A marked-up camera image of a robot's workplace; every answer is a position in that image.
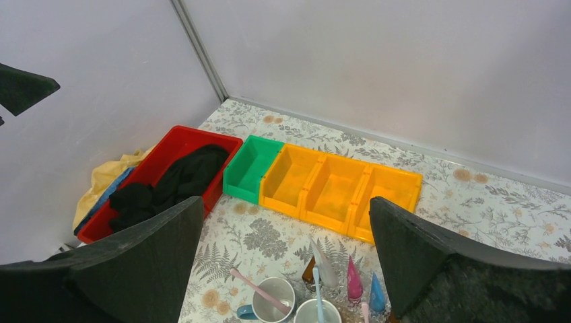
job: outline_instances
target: white mug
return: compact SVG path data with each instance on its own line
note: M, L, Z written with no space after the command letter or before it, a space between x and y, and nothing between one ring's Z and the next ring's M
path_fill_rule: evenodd
M339 314L339 311L332 303L326 300L323 300L323 316L325 323L341 323L341 314ZM317 322L317 299L314 298L300 305L296 318L294 318L294 323Z
M263 291L272 295L281 303L290 306L290 312L285 315L270 302L254 292L251 305L240 306L236 313L241 320L260 320L264 323L285 323L296 312L296 293L292 284L279 277L264 279L259 285Z

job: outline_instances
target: blue bottle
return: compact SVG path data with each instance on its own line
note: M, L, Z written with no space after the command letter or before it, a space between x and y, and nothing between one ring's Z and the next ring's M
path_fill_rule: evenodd
M382 293L382 287L376 274L373 274L373 282L371 283L371 297L369 298L369 308L376 313L382 313L387 306L387 301Z

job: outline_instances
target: plastic storage bin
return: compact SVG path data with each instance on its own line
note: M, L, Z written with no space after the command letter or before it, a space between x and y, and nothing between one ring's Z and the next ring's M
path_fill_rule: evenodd
M325 154L317 174L309 183L300 219L347 234L349 220L358 206L360 188L369 163Z
M356 212L351 215L347 235L374 244L369 220L370 200L381 196L414 212L421 187L421 174L372 164L369 173L366 174L365 185L359 193Z
M263 176L260 205L299 219L320 158L324 153L286 143Z
M282 147L282 142L249 136L224 170L224 192L258 204L261 180Z
M222 166L222 169L216 174L208 186L208 189L202 194L204 217L206 218L214 208L220 195L222 195L222 175L224 168L240 149L242 145L242 139L240 138L176 126L164 136L155 149L133 170L133 173L131 173L119 188L130 183L151 184L154 186L173 162L209 144L216 144L223 147L230 155ZM118 213L109 207L109 201L107 201L103 207L94 214L90 221L84 225L78 233L77 238L89 244L109 236L112 233L109 228L109 220L117 217L117 215Z

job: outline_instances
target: red plastic container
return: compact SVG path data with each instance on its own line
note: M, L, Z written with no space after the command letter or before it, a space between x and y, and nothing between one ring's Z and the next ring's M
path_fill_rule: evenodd
M242 146L242 139L240 138L176 126L170 129L155 149L133 170L133 173L118 189L129 183L151 184L154 186L173 162L208 144L219 145L226 149L230 155L222 169L208 186L206 192L202 194L204 218L206 218L214 208L220 195L222 195L222 175L230 160ZM113 232L109 227L109 220L118 215L117 211L110 208L109 201L107 201L79 231L77 238L90 244L110 236Z

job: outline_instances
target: pink toothbrush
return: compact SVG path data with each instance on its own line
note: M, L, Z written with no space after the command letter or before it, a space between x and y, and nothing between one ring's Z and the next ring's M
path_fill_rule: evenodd
M363 317L365 317L365 323L369 323L369 305L365 302L361 303L361 311L363 311Z
M256 293L260 294L261 297L264 297L265 300L270 302L271 305L275 306L275 308L279 309L279 311L281 313L283 313L284 315L288 315L290 313L290 311L292 310L292 308L290 306L283 305L280 301L273 298L272 295L269 295L268 293L263 291L260 287L257 287L256 285L252 284L252 282L250 282L248 279L246 279L246 277L244 277L244 276L242 276L242 274L240 274L238 269L232 267L230 269L230 274L232 274L232 276L236 277L237 279L240 279L241 281L245 282L246 285L252 287L252 289L254 289L256 291Z

